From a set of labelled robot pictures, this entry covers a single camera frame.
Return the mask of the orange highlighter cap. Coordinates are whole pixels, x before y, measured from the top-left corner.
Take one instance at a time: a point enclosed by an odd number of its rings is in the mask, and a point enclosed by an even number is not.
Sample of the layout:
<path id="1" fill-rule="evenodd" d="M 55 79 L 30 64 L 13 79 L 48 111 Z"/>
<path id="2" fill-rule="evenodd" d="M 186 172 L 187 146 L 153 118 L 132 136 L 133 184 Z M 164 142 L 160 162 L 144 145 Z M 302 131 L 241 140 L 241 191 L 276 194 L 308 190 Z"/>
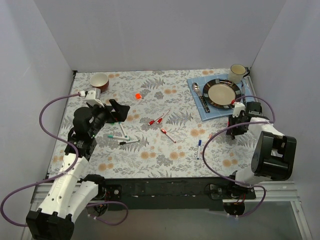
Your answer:
<path id="1" fill-rule="evenodd" d="M 141 99 L 141 98 L 142 98 L 142 96 L 141 96 L 141 94 L 140 94 L 140 93 L 137 93 L 137 94 L 135 95 L 135 98 L 136 98 L 137 100 L 139 100 L 139 99 Z"/>

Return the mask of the red capped white marker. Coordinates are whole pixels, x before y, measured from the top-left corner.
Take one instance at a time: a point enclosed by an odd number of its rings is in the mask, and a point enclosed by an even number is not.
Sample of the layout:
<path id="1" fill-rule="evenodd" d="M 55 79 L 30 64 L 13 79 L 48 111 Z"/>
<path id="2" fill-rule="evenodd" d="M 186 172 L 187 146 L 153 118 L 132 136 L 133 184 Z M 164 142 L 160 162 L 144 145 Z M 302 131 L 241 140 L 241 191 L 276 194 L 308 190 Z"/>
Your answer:
<path id="1" fill-rule="evenodd" d="M 148 125 L 149 125 L 149 126 L 153 125 L 153 124 L 154 124 L 155 122 L 157 122 L 160 118 L 162 118 L 163 115 L 164 115 L 164 114 L 160 115 L 160 116 L 157 117 L 156 119 L 151 120 L 151 121 L 148 123 Z"/>

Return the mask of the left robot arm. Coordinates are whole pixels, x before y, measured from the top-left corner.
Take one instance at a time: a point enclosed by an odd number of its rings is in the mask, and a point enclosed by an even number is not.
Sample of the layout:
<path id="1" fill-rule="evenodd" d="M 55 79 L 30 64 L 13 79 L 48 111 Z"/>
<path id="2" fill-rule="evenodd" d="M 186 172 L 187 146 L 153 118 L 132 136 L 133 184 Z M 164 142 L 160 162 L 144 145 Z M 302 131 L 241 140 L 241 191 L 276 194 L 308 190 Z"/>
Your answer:
<path id="1" fill-rule="evenodd" d="M 37 210 L 29 211 L 27 226 L 36 240 L 69 240 L 80 213 L 92 200 L 106 196 L 105 179 L 97 174 L 86 176 L 79 187 L 75 186 L 86 168 L 97 145 L 95 139 L 105 124 L 123 122 L 130 107 L 111 99 L 110 105 L 89 100 L 73 114 L 73 127 L 68 133 L 68 146 L 63 163 L 43 202 Z"/>

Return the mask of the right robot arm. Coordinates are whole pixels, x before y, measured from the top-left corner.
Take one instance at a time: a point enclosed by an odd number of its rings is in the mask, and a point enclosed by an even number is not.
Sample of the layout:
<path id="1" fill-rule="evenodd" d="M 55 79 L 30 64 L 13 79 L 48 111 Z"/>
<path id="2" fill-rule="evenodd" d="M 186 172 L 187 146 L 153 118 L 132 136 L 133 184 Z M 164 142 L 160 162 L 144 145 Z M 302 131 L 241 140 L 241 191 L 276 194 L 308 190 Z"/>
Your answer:
<path id="1" fill-rule="evenodd" d="M 226 134 L 232 140 L 250 131 L 257 143 L 249 167 L 235 171 L 230 177 L 236 181 L 226 186 L 227 195 L 237 199 L 249 192 L 248 188 L 264 181 L 285 181 L 290 178 L 297 146 L 294 137 L 276 130 L 263 116 L 259 102 L 232 103 L 233 113 L 228 116 Z"/>

